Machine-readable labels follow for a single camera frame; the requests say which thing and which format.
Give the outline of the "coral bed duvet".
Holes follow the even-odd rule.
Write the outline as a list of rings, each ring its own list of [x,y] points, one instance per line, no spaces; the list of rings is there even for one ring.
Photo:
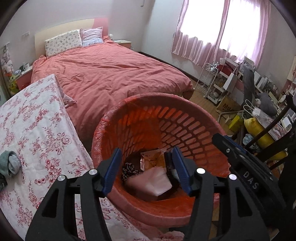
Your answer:
[[[193,84],[178,69],[104,38],[103,43],[67,50],[33,63],[31,82],[55,75],[63,92],[75,101],[67,108],[78,137],[91,147],[104,114],[137,94],[160,92],[190,99]]]

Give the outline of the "floral tablecloth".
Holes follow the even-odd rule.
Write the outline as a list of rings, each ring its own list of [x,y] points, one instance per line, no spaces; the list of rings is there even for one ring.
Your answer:
[[[13,151],[20,163],[1,192],[1,211],[21,238],[58,176],[78,177],[93,168],[63,97],[49,75],[1,106],[1,151]]]

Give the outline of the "red laundry basket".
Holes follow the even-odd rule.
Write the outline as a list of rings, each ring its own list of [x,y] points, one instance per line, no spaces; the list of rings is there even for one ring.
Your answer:
[[[140,151],[177,146],[198,167],[226,177],[229,163],[212,144],[215,133],[222,134],[224,130],[197,104],[173,94],[139,94],[121,101],[102,117],[94,132],[91,157],[98,166],[115,148],[121,149],[125,160]],[[194,198],[180,188],[166,199],[144,201],[127,192],[121,174],[108,198],[120,211],[155,227],[187,225],[194,204]]]

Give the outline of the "right nightstand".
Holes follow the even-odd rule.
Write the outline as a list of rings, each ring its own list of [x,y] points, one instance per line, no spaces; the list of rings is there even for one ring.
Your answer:
[[[114,42],[116,44],[119,44],[123,47],[126,47],[128,49],[131,49],[132,48],[132,42],[131,41],[128,41],[128,40],[114,40]]]

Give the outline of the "pink striped pillow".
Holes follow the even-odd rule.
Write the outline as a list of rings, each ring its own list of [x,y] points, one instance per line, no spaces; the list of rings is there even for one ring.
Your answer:
[[[80,29],[82,46],[87,47],[90,45],[103,43],[102,32],[103,27],[92,29]]]

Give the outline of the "pink trash wrapper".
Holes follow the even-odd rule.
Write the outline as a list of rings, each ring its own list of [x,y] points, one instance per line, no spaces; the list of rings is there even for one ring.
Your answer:
[[[140,194],[158,197],[172,188],[166,168],[153,167],[133,175],[125,182],[126,186]]]

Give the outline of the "floral white pillow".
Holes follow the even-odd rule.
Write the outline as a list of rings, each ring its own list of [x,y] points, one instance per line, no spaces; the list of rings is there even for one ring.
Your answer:
[[[47,58],[80,47],[82,47],[80,30],[72,30],[45,40]]]

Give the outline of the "pink left nightstand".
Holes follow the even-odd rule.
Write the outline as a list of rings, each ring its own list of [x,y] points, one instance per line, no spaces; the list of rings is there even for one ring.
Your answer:
[[[22,72],[20,76],[16,78],[16,84],[19,90],[22,90],[31,84],[33,66],[30,66],[26,71]]]

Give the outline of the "plush toy stack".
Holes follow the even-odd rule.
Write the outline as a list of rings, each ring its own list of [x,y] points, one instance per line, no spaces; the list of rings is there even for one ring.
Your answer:
[[[1,72],[9,95],[14,96],[18,92],[18,88],[15,82],[15,71],[8,44],[1,48]]]

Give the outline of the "grey green sock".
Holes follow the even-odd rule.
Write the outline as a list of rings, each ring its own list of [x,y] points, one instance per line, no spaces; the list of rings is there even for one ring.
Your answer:
[[[1,174],[5,178],[10,178],[19,172],[21,168],[21,162],[15,152],[4,151],[0,155],[0,159],[1,159],[1,162],[0,162]]]

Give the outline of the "cardboard box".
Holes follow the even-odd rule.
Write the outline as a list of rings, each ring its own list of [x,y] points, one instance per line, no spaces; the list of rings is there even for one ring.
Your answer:
[[[229,96],[224,96],[216,108],[217,113],[239,111],[241,110],[241,105],[236,101],[231,99]]]

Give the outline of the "pink curtain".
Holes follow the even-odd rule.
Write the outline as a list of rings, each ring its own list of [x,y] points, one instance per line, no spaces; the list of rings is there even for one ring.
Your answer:
[[[171,53],[198,66],[224,57],[258,66],[270,9],[270,1],[183,1]]]

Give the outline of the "beige pink headboard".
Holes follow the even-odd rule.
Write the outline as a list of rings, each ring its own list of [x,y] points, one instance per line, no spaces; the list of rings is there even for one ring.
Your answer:
[[[103,36],[108,35],[108,18],[94,18],[94,19],[85,19],[72,21],[69,23],[64,23],[57,25],[35,34],[35,55],[38,59],[41,55],[46,53],[45,51],[45,41],[57,35],[69,32],[72,30],[83,29],[94,29],[98,27],[103,27]]]

